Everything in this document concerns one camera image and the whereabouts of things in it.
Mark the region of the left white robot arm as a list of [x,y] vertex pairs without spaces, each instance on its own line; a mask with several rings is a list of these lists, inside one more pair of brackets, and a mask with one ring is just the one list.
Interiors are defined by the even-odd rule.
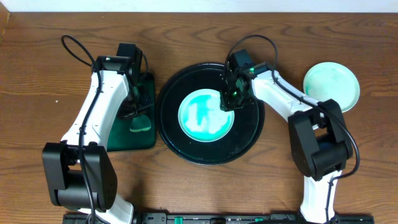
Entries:
[[99,56],[91,86],[76,120],[60,142],[42,152],[50,200],[88,214],[89,221],[132,223],[134,207],[118,195],[118,179],[107,153],[116,115],[129,93],[129,78],[140,73],[133,57]]

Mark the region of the green sponge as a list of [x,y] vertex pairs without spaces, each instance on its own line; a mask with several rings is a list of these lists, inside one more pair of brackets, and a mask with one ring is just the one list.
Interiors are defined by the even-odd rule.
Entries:
[[132,123],[129,129],[130,132],[139,133],[148,131],[151,127],[152,123],[150,121],[150,118],[147,115],[142,114],[132,119]]

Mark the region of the mint plate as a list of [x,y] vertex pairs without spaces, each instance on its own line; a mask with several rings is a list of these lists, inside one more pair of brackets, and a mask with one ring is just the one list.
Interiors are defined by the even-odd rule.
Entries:
[[335,100],[343,113],[353,108],[360,97],[355,74],[336,62],[322,62],[310,68],[303,80],[303,90],[320,101]]
[[182,131],[199,142],[213,142],[223,138],[234,124],[234,111],[220,108],[220,93],[212,89],[191,92],[178,108],[178,123]]

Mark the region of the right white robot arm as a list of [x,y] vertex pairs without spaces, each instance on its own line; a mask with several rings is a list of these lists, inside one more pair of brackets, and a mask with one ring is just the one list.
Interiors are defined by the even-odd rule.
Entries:
[[292,157],[305,179],[300,212],[308,222],[330,223],[335,184],[345,177],[347,160],[359,155],[339,104],[303,94],[267,63],[228,62],[221,78],[226,83],[222,110],[261,100],[287,121]]

